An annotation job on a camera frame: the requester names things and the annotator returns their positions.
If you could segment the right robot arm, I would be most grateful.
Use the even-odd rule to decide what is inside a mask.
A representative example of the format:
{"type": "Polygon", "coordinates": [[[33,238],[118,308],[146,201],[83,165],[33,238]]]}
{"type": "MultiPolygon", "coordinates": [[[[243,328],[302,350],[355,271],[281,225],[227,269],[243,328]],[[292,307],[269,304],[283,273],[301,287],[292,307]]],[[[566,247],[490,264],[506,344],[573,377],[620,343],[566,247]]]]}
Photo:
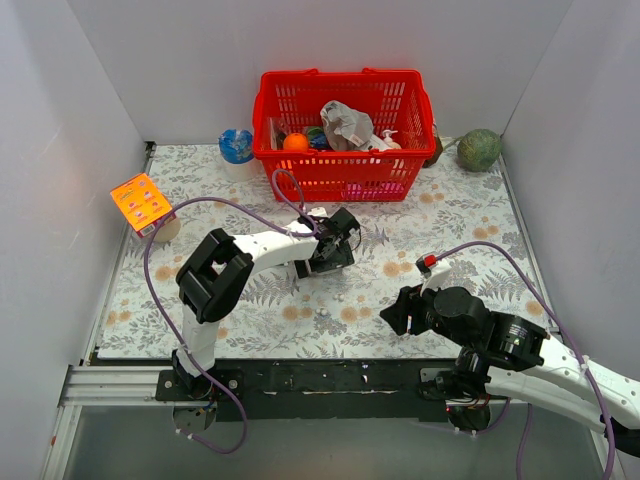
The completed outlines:
{"type": "Polygon", "coordinates": [[[540,326],[491,311],[462,287],[404,287],[380,316],[398,335],[433,331],[460,346],[454,366],[426,382],[429,397],[519,399],[612,436],[617,450],[638,456],[638,381],[578,359],[540,326]]]}

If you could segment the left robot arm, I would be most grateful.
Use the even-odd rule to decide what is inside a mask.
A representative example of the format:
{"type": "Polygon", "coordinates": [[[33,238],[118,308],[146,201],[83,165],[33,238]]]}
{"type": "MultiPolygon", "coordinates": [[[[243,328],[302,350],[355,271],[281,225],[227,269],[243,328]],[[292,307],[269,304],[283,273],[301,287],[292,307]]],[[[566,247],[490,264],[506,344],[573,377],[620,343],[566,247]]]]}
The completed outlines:
{"type": "Polygon", "coordinates": [[[289,263],[300,279],[350,266],[350,239],[359,234],[360,223],[344,207],[330,217],[323,208],[314,209],[283,232],[207,234],[176,276],[183,322],[172,367],[180,390],[193,400],[211,392],[219,322],[236,307],[251,276],[289,263]]]}

